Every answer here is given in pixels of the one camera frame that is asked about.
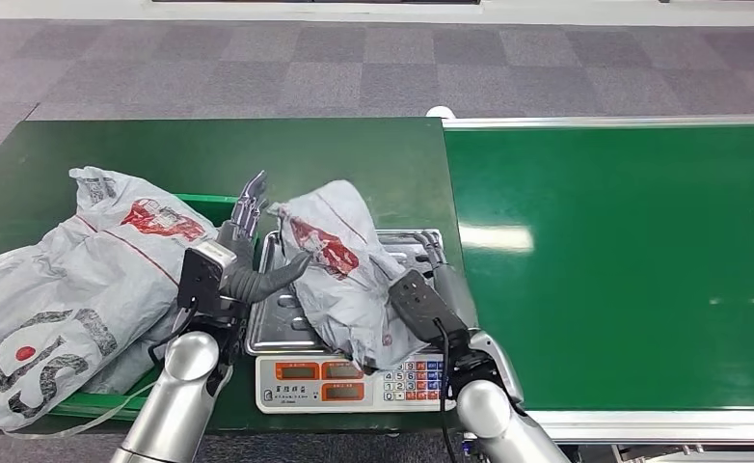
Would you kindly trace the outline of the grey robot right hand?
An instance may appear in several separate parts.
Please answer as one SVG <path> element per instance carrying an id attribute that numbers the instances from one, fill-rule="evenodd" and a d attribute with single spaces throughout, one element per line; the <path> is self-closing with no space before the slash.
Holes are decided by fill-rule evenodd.
<path id="1" fill-rule="evenodd" d="M 430 231 L 417 231 L 412 233 L 412 238 L 422 245 L 431 264 L 435 290 L 469 328 L 476 328 L 476 306 L 468 283 L 447 261 L 438 236 Z"/>

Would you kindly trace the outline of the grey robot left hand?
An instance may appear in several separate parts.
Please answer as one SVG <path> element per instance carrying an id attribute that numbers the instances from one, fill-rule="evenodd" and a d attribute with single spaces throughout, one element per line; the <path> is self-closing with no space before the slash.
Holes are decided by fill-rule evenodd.
<path id="1" fill-rule="evenodd" d="M 265 300 L 273 293 L 291 285 L 304 275 L 310 265 L 311 254 L 300 252 L 286 266 L 266 273 L 254 270 L 256 226 L 264 198 L 267 174 L 261 170 L 244 186 L 233 207 L 232 213 L 218 234 L 217 242 L 236 255 L 236 262 L 229 271 L 223 293 L 246 304 Z"/>

